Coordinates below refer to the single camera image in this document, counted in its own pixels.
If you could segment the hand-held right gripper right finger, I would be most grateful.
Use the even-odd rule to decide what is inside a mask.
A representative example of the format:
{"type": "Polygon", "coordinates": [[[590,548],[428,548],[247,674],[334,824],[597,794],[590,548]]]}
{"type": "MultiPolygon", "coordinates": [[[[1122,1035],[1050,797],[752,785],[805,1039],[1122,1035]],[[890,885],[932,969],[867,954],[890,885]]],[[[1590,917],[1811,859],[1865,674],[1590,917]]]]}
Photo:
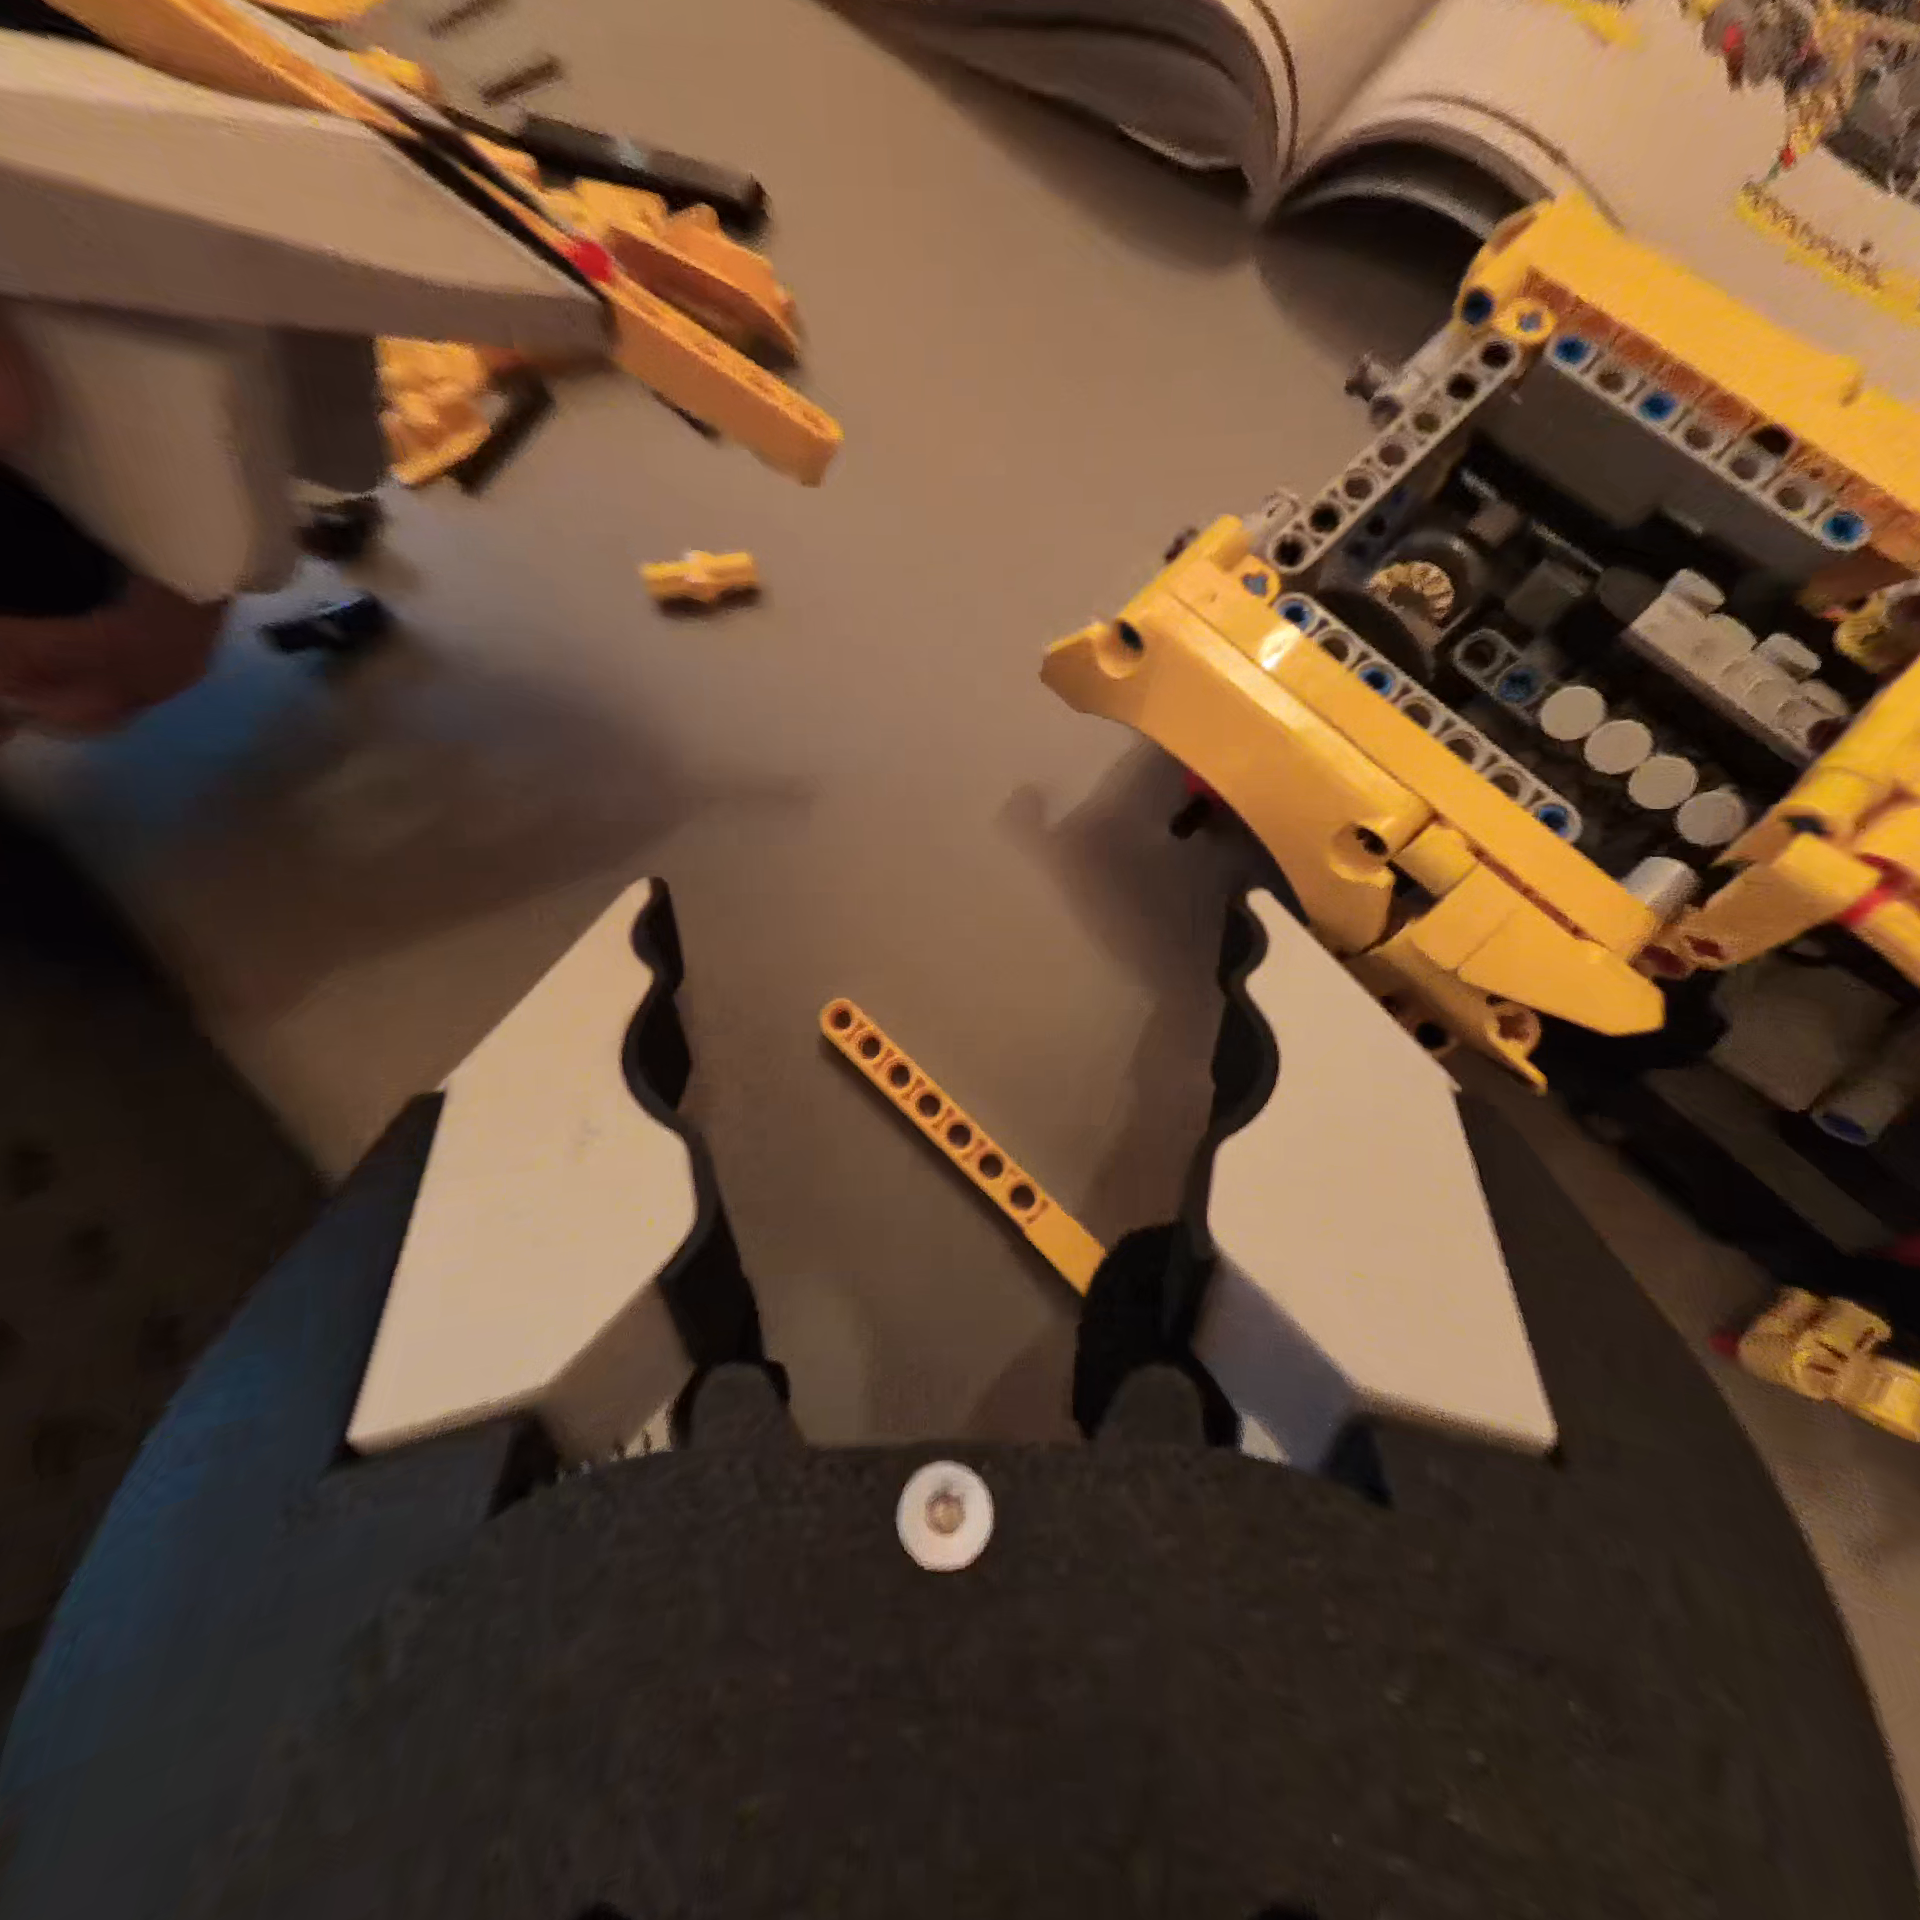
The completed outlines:
{"type": "Polygon", "coordinates": [[[1231,912],[1221,995],[1191,1348],[1234,1414],[1292,1468],[1330,1468],[1362,1419],[1550,1457],[1451,1074],[1264,885],[1231,912]]]}

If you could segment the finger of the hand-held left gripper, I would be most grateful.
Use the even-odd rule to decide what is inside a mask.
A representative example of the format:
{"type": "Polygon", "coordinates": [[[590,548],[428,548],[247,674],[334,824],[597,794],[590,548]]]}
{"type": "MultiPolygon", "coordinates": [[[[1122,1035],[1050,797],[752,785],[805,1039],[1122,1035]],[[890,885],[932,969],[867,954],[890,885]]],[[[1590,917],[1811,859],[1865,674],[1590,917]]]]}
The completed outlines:
{"type": "Polygon", "coordinates": [[[4,34],[4,297],[587,355],[581,274],[348,121],[4,34]]]}

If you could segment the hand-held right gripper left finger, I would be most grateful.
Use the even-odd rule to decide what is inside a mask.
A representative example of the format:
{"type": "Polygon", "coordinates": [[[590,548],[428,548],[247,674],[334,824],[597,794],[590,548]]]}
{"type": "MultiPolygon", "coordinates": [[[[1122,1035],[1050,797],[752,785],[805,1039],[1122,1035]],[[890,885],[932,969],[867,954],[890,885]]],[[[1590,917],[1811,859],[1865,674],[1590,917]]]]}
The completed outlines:
{"type": "Polygon", "coordinates": [[[638,881],[444,1079],[352,1451],[530,1418],[557,1455],[625,1455],[685,1385],[680,987],[671,892],[638,881]]]}

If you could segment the long yellow brick beam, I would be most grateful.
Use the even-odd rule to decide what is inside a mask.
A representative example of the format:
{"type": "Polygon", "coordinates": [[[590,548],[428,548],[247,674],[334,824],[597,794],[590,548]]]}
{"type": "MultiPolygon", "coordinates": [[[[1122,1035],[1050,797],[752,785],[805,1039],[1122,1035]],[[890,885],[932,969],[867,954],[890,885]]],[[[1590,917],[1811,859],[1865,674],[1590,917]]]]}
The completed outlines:
{"type": "Polygon", "coordinates": [[[867,1008],[831,998],[820,1011],[824,1042],[962,1178],[1050,1271],[1077,1298],[1091,1292],[1105,1247],[1055,1201],[1035,1175],[981,1127],[920,1059],[914,1059],[867,1008]]]}

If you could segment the yellow black brick car model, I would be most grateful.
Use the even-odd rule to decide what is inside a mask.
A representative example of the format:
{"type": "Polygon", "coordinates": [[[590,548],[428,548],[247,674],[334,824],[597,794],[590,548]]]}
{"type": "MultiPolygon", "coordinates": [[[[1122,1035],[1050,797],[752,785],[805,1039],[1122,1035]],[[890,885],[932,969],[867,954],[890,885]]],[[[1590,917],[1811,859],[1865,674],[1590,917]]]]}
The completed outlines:
{"type": "Polygon", "coordinates": [[[1521,209],[1307,495],[1178,539],[1041,677],[1162,749],[1442,1068],[1674,1039],[1842,948],[1917,992],[1917,398],[1521,209]]]}

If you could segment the long yellow brick beam assembly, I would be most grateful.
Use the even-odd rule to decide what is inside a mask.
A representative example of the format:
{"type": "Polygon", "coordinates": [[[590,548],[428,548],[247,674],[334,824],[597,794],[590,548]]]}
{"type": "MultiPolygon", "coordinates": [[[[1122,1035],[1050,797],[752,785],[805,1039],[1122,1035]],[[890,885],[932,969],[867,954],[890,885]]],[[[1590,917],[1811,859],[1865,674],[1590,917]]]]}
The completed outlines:
{"type": "MultiPolygon", "coordinates": [[[[511,235],[581,277],[564,258],[567,239],[581,235],[541,209],[532,182],[507,165],[501,145],[271,12],[251,4],[61,4],[58,12],[175,79],[334,115],[401,139],[410,157],[444,165],[451,189],[478,194],[511,235]]],[[[624,372],[787,478],[802,485],[825,478],[844,432],[824,408],[630,284],[621,268],[608,285],[587,285],[605,308],[612,357],[624,372]]]]}

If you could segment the grey desk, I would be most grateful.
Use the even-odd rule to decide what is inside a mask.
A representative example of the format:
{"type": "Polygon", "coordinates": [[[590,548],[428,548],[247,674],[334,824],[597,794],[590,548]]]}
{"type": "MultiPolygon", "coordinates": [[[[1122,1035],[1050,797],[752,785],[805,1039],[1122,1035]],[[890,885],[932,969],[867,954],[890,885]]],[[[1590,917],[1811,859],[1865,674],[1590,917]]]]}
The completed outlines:
{"type": "Polygon", "coordinates": [[[398,495],[401,642],[340,677],[244,618],[134,729],[5,794],[131,912],[338,1178],[638,878],[685,948],[690,1111],[805,1438],[1062,1438],[1062,1285],[824,1054],[854,998],[1102,1241],[1162,1221],[1208,1109],[1227,835],[1041,687],[1167,542],[1312,484],[1342,379],[1457,277],[1412,221],[1237,194],[824,4],[507,4],[375,31],[447,84],[545,54],[564,121],[770,185],[820,488],[625,377],[567,384],[491,488],[398,495]],[[675,611],[638,562],[750,552],[675,611]]]}

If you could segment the person's left hand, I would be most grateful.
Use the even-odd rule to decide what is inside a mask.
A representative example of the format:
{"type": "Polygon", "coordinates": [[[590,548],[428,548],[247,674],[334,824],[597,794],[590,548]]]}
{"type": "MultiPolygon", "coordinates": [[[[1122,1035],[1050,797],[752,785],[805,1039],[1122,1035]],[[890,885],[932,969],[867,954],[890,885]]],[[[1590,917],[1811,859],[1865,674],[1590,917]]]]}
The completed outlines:
{"type": "Polygon", "coordinates": [[[4,738],[122,729],[205,677],[230,604],[131,578],[80,614],[4,614],[4,738]]]}

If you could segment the pile of yellow brick parts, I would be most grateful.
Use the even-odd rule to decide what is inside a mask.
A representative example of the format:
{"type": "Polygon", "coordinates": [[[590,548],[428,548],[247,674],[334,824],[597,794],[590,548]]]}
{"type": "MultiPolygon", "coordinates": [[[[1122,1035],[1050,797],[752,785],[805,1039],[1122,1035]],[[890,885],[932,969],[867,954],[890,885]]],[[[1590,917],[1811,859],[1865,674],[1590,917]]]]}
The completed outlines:
{"type": "MultiPolygon", "coordinates": [[[[800,308],[754,242],[738,239],[711,202],[675,207],[655,189],[567,179],[517,162],[545,214],[597,242],[630,284],[762,367],[800,355],[800,308]]],[[[507,429],[511,387],[612,372],[612,349],[490,349],[378,339],[380,425],[388,474],[420,488],[450,478],[507,429]]]]}

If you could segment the open instruction booklet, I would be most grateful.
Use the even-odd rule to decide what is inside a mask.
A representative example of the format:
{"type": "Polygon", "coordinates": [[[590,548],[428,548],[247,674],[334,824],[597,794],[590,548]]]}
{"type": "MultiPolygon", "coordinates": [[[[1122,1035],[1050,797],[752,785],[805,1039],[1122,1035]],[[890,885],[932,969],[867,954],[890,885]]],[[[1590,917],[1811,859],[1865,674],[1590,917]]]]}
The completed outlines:
{"type": "Polygon", "coordinates": [[[1270,214],[1381,149],[1917,327],[1915,4],[847,4],[1270,214]]]}

